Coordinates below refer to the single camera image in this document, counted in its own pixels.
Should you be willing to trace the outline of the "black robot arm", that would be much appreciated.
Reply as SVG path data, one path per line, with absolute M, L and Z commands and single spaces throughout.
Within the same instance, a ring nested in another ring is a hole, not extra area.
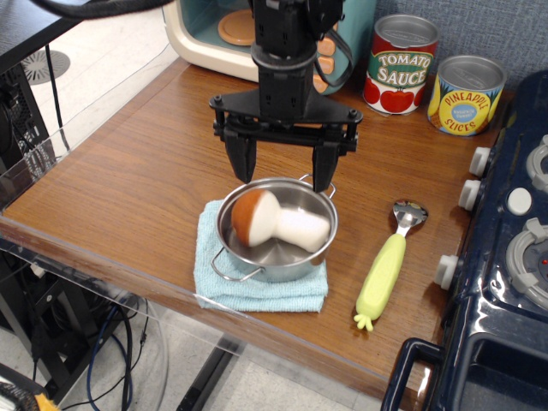
M 360 111 L 318 93 L 317 43 L 344 41 L 333 27 L 343 16 L 340 1 L 252 1 L 255 40 L 251 57 L 259 86 L 217 95 L 214 133 L 225 145 L 235 176 L 249 183 L 260 141 L 313 149 L 313 189 L 326 190 L 338 159 L 357 148 Z

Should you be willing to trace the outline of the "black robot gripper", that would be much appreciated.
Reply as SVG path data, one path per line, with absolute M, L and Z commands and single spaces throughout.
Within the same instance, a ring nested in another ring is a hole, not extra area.
M 313 190 L 325 191 L 339 157 L 357 149 L 363 115 L 316 91 L 314 42 L 295 56 L 254 44 L 251 56 L 259 69 L 258 87 L 210 100 L 214 133 L 225 144 L 235 176 L 252 180 L 259 141 L 308 146 L 313 149 Z

